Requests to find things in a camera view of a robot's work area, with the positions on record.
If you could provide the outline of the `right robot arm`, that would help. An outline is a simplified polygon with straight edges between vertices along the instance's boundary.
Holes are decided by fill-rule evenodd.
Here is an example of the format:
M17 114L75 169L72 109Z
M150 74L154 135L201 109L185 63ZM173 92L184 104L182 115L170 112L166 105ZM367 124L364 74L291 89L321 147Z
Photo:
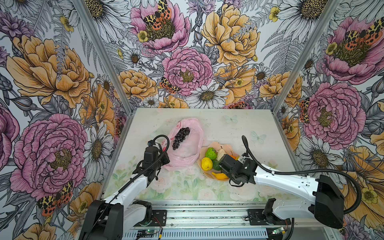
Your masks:
M224 155L219 165L236 187L246 184L268 186L297 197L295 200L269 199L259 218L274 225L292 218L316 219L319 223L340 229L344 223L344 197L332 179L325 175L283 175L282 172L250 158L235 160Z

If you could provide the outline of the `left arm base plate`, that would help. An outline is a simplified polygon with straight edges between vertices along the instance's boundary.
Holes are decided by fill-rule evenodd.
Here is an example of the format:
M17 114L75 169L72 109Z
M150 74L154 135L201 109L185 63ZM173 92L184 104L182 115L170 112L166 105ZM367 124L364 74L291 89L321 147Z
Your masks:
M153 210L150 219L137 223L135 227L164 227L167 223L167 213L167 210Z

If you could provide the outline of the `yellow banana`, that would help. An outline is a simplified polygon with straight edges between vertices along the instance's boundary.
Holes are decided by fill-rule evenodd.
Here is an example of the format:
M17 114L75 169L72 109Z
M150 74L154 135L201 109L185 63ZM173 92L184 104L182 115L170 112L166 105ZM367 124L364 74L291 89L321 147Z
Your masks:
M212 172L212 175L220 181L227 181L229 178L224 173L214 173Z

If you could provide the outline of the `bright green lime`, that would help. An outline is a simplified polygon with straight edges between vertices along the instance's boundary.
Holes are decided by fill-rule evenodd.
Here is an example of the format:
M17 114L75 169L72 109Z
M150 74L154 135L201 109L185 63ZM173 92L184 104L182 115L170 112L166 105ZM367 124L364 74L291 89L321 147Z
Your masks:
M217 159L216 150L214 148L208 148L205 153L205 157L211 159L212 161L216 160Z

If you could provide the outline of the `dark green avocado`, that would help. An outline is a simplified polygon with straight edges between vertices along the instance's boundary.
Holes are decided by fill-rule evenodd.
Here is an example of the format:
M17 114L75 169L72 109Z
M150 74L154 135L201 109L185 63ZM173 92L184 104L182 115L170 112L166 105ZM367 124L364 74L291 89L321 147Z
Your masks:
M219 161L212 160L212 163L213 163L213 170L215 170L215 171L221 171L222 170Z

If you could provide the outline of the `pink plastic bag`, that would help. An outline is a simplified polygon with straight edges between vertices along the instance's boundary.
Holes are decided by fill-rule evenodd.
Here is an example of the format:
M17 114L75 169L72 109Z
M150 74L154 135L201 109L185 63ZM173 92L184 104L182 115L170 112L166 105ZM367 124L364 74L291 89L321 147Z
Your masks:
M190 133L182 142L179 142L176 148L176 135L186 128L189 128ZM166 170L181 170L198 160L204 139L204 130L198 119L189 118L179 121L168 134L168 138L171 144L167 151L170 162L165 165Z

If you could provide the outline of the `dark purple grape bunch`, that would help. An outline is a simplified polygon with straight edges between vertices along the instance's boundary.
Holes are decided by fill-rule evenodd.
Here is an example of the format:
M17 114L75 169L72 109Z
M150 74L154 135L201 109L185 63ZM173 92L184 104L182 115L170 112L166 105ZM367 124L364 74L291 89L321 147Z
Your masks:
M176 150L180 147L181 143L186 139L186 137L190 134L190 128L181 128L179 132L175 135L173 140L173 150Z

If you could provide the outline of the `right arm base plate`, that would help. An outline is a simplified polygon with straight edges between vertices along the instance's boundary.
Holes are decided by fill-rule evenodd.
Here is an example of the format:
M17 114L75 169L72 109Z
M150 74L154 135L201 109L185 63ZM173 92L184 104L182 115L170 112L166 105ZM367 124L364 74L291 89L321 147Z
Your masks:
M291 219L279 219L273 213L264 214L262 209L248 209L247 216L244 218L246 222L249 222L251 226L264 226L264 225L291 225Z

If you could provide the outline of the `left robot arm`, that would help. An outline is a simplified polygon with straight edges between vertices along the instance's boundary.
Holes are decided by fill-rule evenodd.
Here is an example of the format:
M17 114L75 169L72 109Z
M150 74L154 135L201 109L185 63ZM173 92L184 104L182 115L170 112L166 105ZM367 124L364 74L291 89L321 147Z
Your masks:
M108 198L90 204L80 240L121 240L124 230L151 217L151 204L135 198L156 178L161 167L170 162L167 150L159 145L146 147L144 159L128 182Z

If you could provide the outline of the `cream garlic bulb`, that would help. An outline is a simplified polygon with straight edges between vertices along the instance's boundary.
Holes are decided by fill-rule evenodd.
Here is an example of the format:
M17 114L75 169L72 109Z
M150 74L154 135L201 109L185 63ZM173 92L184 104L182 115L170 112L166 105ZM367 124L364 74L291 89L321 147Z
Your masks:
M220 149L219 151L218 151L218 153L217 153L217 158L216 158L216 160L217 161L221 161L221 158L224 156L224 155L226 155L227 153L225 152L225 150L224 149Z

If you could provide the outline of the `pink scalloped plate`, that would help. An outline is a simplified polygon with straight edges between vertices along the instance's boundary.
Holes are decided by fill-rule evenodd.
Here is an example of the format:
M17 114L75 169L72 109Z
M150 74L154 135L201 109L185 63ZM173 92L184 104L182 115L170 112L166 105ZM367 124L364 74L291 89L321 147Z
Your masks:
M229 180L224 174L223 168L220 166L224 155L229 155L235 161L239 159L239 154L237 154L229 144L222 145L218 142L213 142L208 147L201 148L198 166L207 178L222 182Z

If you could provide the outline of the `yellow lemon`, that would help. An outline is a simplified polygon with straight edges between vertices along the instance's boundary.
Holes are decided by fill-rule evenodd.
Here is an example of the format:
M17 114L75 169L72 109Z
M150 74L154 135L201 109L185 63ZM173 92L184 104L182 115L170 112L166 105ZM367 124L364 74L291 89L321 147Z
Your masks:
M201 168L204 171L210 171L213 168L213 161L208 157L203 158L201 160Z

